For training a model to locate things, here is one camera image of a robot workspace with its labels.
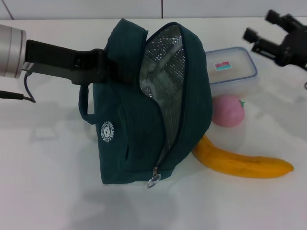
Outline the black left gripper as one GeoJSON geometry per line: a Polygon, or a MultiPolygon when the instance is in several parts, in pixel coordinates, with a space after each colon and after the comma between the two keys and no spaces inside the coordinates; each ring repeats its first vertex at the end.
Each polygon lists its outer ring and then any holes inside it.
{"type": "Polygon", "coordinates": [[[91,83],[135,84],[140,75],[142,56],[109,57],[102,49],[76,51],[60,46],[26,41],[25,62],[30,73],[68,79],[75,85],[91,83]]]}

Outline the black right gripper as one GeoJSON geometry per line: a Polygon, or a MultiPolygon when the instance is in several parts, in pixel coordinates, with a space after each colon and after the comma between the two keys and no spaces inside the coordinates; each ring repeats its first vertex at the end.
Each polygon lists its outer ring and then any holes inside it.
{"type": "Polygon", "coordinates": [[[274,10],[267,12],[265,20],[291,32],[281,44],[277,44],[247,27],[243,39],[252,44],[251,51],[268,59],[275,59],[280,67],[295,65],[307,71],[307,25],[303,26],[291,14],[281,16],[274,10]]]}

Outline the clear food container blue lid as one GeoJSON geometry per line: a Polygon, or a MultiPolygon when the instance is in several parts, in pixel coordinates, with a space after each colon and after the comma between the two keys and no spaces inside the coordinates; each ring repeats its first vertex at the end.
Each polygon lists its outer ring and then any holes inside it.
{"type": "Polygon", "coordinates": [[[245,96],[259,86],[258,70],[244,47],[231,47],[206,52],[207,71],[213,96],[245,96]]]}

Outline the dark teal lunch bag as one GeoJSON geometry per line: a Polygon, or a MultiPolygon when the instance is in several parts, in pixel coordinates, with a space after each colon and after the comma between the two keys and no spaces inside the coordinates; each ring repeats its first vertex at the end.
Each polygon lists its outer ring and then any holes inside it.
{"type": "Polygon", "coordinates": [[[119,60],[142,56],[135,84],[93,84],[94,112],[88,113],[88,86],[80,87],[79,112],[95,125],[104,184],[168,178],[211,124],[212,94],[200,39],[179,23],[152,36],[122,19],[105,50],[119,60]]]}

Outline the pink toy peach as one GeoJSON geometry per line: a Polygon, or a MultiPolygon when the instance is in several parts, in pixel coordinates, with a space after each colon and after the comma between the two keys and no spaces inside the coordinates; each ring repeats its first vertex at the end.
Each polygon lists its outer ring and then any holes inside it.
{"type": "Polygon", "coordinates": [[[236,95],[223,94],[213,98],[212,121],[221,127],[236,127],[245,118],[245,102],[236,95]]]}

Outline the yellow banana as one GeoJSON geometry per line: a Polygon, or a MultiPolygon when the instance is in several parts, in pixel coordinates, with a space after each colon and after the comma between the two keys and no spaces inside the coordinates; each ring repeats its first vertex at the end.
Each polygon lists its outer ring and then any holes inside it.
{"type": "Polygon", "coordinates": [[[204,166],[237,177],[271,179],[294,170],[292,164],[277,158],[245,156],[216,147],[203,136],[192,150],[194,157],[204,166]]]}

